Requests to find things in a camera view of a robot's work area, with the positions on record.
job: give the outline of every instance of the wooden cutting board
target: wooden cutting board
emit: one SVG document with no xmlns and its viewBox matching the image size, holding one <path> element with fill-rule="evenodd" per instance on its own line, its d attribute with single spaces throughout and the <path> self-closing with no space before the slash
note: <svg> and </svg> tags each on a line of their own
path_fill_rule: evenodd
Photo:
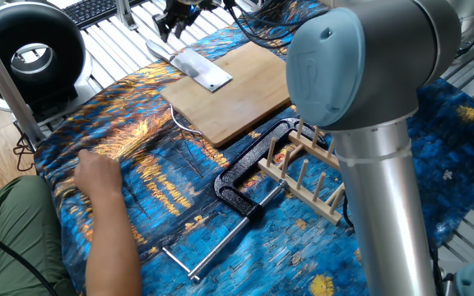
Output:
<svg viewBox="0 0 474 296">
<path fill-rule="evenodd" d="M 267 49 L 249 42 L 214 63 L 233 76 L 215 93 L 188 76 L 161 91 L 213 146 L 224 145 L 290 101 L 286 64 Z"/>
</svg>

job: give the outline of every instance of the keyboard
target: keyboard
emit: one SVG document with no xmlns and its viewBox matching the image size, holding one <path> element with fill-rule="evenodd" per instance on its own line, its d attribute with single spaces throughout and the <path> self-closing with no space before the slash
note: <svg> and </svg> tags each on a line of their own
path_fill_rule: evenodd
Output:
<svg viewBox="0 0 474 296">
<path fill-rule="evenodd" d="M 146 0 L 131 0 L 131 6 Z M 83 0 L 81 2 L 65 7 L 63 12 L 67 14 L 78 29 L 86 29 L 95 23 L 102 21 L 117 12 L 114 0 Z"/>
</svg>

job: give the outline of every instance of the wooden peg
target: wooden peg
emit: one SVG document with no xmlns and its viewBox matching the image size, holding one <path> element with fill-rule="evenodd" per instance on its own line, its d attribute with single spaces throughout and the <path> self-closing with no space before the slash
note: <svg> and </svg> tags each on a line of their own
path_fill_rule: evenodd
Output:
<svg viewBox="0 0 474 296">
<path fill-rule="evenodd" d="M 338 186 L 338 187 L 336 188 L 336 190 L 332 193 L 332 195 L 327 199 L 327 201 L 325 201 L 325 203 L 326 203 L 327 205 L 330 206 L 330 204 L 332 204 L 332 202 L 336 199 L 338 193 L 339 193 L 339 192 L 341 191 L 341 189 L 342 189 L 342 186 L 343 186 L 343 183 L 342 183 L 340 186 Z"/>
<path fill-rule="evenodd" d="M 321 176 L 319 176 L 318 185 L 316 186 L 316 191 L 314 192 L 314 196 L 312 197 L 313 202 L 316 202 L 318 200 L 319 192 L 321 191 L 321 186 L 325 181 L 325 177 L 327 177 L 325 172 L 322 172 Z"/>
<path fill-rule="evenodd" d="M 303 166 L 301 167 L 300 178 L 297 179 L 297 188 L 298 190 L 301 189 L 301 184 L 303 183 L 304 174 L 306 173 L 306 167 L 309 166 L 309 160 L 303 161 Z"/>
<path fill-rule="evenodd" d="M 345 187 L 344 187 L 344 185 L 342 184 L 342 185 L 337 189 L 336 198 L 334 198 L 334 202 L 333 202 L 332 205 L 330 206 L 330 210 L 328 210 L 328 214 L 332 214 L 332 213 L 336 210 L 337 205 L 339 205 L 340 201 L 343 200 L 343 196 L 345 196 Z"/>
<path fill-rule="evenodd" d="M 287 151 L 285 155 L 285 162 L 283 162 L 283 170 L 281 171 L 281 178 L 284 178 L 286 175 L 286 169 L 288 169 L 288 164 L 290 163 L 290 152 Z"/>
<path fill-rule="evenodd" d="M 330 146 L 328 147 L 328 153 L 327 153 L 328 157 L 330 157 L 330 155 L 333 153 L 335 145 L 336 143 L 334 142 L 334 139 L 332 139 L 332 141 L 330 141 Z"/>
<path fill-rule="evenodd" d="M 273 151 L 274 151 L 274 148 L 276 147 L 276 141 L 277 141 L 277 139 L 275 137 L 273 137 L 270 140 L 270 150 L 268 151 L 268 158 L 267 158 L 267 167 L 268 168 L 270 167 L 270 164 L 272 163 Z"/>
<path fill-rule="evenodd" d="M 301 138 L 301 132 L 303 131 L 303 126 L 304 126 L 304 120 L 303 118 L 300 119 L 300 123 L 297 126 L 297 138 Z"/>
<path fill-rule="evenodd" d="M 314 133 L 314 138 L 312 139 L 312 148 L 316 146 L 316 143 L 318 143 L 319 139 L 319 128 L 316 127 L 316 132 Z"/>
<path fill-rule="evenodd" d="M 292 153 L 290 154 L 290 159 L 288 160 L 289 164 L 290 162 L 292 161 L 292 159 L 295 157 L 296 154 L 300 153 L 301 149 L 303 149 L 303 145 L 300 144 L 298 145 L 293 151 Z M 278 165 L 277 165 L 277 168 L 278 169 L 282 169 L 285 161 L 287 161 L 286 159 L 284 159 L 282 162 L 280 162 Z"/>
</svg>

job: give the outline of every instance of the person's arm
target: person's arm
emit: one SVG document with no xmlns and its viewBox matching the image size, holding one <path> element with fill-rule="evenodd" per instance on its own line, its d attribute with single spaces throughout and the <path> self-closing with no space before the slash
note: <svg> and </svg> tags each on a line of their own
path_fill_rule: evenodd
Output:
<svg viewBox="0 0 474 296">
<path fill-rule="evenodd" d="M 87 294 L 142 295 L 140 260 L 122 196 L 120 164 L 87 150 L 78 157 L 75 182 L 91 199 L 95 219 L 86 268 Z"/>
</svg>

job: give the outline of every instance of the person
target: person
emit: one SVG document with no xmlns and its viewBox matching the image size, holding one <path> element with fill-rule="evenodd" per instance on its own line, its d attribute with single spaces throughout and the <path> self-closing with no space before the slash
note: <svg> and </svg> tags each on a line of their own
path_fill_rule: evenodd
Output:
<svg viewBox="0 0 474 296">
<path fill-rule="evenodd" d="M 119 162 L 81 150 L 77 187 L 91 199 L 94 231 L 86 265 L 87 295 L 141 295 L 137 246 L 122 196 Z M 30 262 L 60 296 L 77 295 L 62 263 L 60 225 L 49 185 L 19 177 L 0 189 L 0 241 Z M 49 295 L 21 263 L 0 250 L 0 295 Z"/>
</svg>

